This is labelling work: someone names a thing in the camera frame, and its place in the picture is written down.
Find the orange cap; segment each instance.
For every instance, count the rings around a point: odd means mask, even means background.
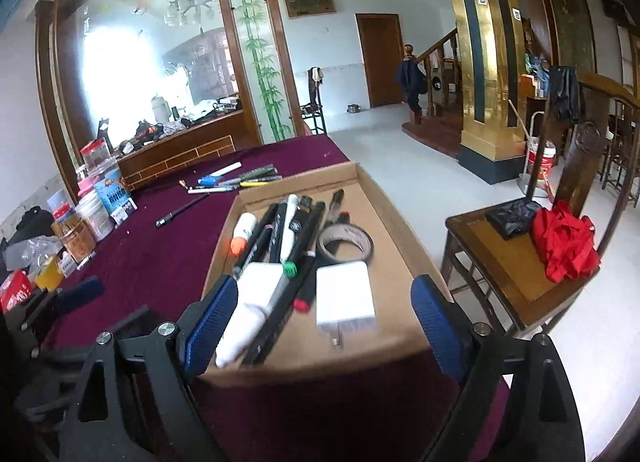
[[[238,256],[246,247],[246,238],[236,237],[231,240],[231,252]]]

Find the chair seat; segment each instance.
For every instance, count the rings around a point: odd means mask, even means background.
[[[516,326],[529,329],[567,307],[590,278],[551,282],[528,233],[507,241],[485,219],[486,212],[494,207],[450,217],[446,227]]]

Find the gold pillar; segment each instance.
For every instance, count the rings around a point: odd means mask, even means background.
[[[524,72],[522,23],[513,11],[518,9],[518,0],[452,2],[462,67],[464,123],[460,162],[468,168],[462,159],[465,148],[494,163],[520,157],[525,149],[524,132],[513,115],[510,118],[508,105],[510,79],[514,105],[522,105],[516,94],[518,78]]]

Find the glass partition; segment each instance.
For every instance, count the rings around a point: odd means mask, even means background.
[[[218,0],[88,0],[75,23],[92,126],[114,148],[241,109]]]
[[[231,0],[255,115],[265,143],[294,137],[266,0]]]

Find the golden column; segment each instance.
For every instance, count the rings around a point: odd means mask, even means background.
[[[460,165],[490,184],[522,171],[524,132],[509,108],[525,71],[518,0],[452,0],[460,40],[463,114]]]

